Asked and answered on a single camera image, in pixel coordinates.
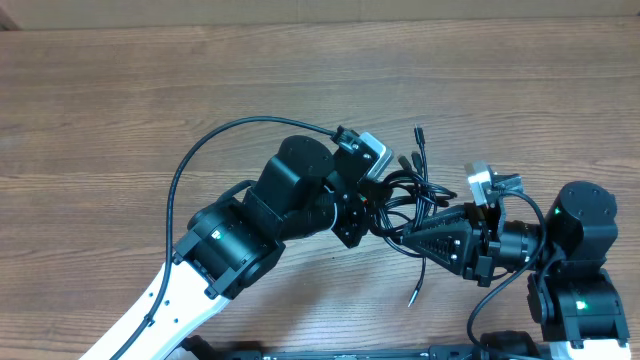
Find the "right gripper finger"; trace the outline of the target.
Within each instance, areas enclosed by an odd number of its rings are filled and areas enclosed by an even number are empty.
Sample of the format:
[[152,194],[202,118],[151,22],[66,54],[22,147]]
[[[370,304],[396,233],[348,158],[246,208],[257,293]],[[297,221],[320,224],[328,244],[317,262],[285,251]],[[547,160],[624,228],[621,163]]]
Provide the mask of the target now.
[[405,235],[402,244],[455,275],[463,273],[472,238],[472,227],[457,222]]
[[404,229],[405,235],[427,234],[471,234],[472,227],[468,218],[467,205],[456,205],[435,215],[428,216],[418,222],[418,226],[408,225]]

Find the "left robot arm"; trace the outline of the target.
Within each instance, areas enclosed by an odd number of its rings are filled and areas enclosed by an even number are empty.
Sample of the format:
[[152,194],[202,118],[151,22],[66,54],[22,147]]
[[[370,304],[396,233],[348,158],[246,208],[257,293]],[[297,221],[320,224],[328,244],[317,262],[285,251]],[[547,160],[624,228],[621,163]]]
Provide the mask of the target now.
[[332,231],[347,247],[367,232],[360,186],[377,179],[392,150],[346,131],[338,148],[301,135],[282,141],[257,181],[244,181],[198,211],[134,305],[85,353],[87,359],[165,359],[194,330],[275,267],[286,241]]

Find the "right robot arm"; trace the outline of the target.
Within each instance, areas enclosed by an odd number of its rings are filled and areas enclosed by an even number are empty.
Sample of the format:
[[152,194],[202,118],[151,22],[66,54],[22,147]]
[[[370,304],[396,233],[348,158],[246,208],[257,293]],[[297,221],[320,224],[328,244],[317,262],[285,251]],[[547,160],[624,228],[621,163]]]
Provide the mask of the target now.
[[[504,200],[533,201],[518,186],[486,185],[473,202],[410,227],[402,245],[481,287],[505,289],[527,277],[527,303],[542,343],[526,332],[471,339],[472,359],[628,359],[630,333],[621,298],[604,269],[618,236],[615,197],[584,181],[566,184],[535,224],[509,221]],[[495,270],[508,277],[499,281]]]

